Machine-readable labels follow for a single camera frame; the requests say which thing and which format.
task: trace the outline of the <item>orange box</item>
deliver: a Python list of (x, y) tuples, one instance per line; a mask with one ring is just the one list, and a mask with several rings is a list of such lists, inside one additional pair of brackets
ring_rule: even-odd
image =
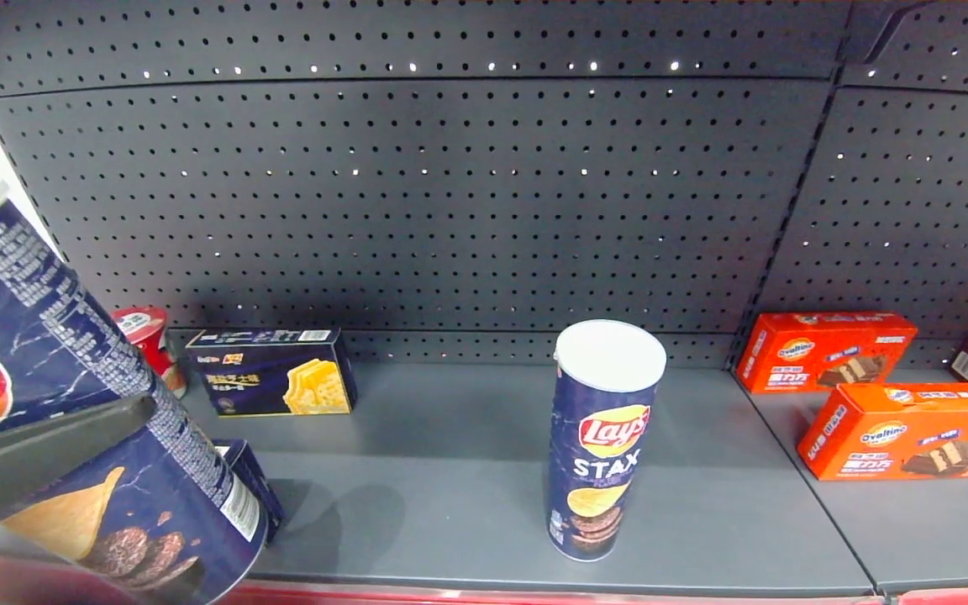
[(883, 382), (917, 334), (897, 313), (763, 313), (734, 372), (750, 393)]
[(798, 454), (822, 481), (968, 477), (968, 384), (840, 384)]

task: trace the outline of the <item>gray shelf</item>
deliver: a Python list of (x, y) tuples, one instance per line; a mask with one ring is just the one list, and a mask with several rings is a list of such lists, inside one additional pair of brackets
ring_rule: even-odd
[[(550, 368), (373, 363), (352, 416), (216, 418), (291, 514), (252, 575), (462, 589), (857, 597), (871, 582), (722, 371), (668, 371), (615, 551), (567, 560), (545, 533)], [(13, 548), (0, 529), (0, 549)]]
[[(896, 371), (892, 382), (954, 382), (944, 371)], [(968, 479), (820, 482), (795, 445), (827, 394), (753, 395), (787, 455), (887, 594), (968, 586)]]

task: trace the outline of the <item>pegboard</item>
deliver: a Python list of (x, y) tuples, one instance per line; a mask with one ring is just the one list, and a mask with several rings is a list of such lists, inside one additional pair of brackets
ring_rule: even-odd
[(968, 95), (842, 88), (763, 309), (890, 309), (968, 329)]
[[(346, 347), (354, 360), (407, 363), (554, 364), (558, 333), (524, 332), (368, 332), (347, 330)], [(674, 367), (723, 367), (730, 334), (663, 334), (668, 364)]]
[[(876, 11), (882, 5), (860, 7)], [(914, 3), (880, 39), (853, 49), (842, 84), (968, 92), (968, 3)]]
[(0, 96), (391, 77), (826, 79), (846, 3), (0, 0)]
[(180, 325), (733, 333), (826, 82), (219, 83), (0, 99), (85, 283)]

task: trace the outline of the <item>potato chip can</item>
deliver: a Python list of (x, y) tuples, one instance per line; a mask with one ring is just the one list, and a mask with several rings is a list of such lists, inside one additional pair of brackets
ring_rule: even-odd
[(667, 352), (637, 326), (591, 320), (555, 342), (548, 534), (573, 560), (614, 548)]
[(264, 507), (0, 187), (0, 430), (141, 393), (144, 428), (0, 521), (142, 601), (214, 601), (256, 560)]

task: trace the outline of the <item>red cup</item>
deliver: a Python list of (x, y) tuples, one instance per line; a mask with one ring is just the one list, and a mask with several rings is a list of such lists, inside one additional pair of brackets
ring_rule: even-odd
[(185, 395), (185, 376), (177, 368), (177, 358), (166, 348), (166, 311), (159, 307), (129, 307), (111, 313), (111, 317), (129, 342), (145, 354), (147, 363), (166, 387), (177, 397)]

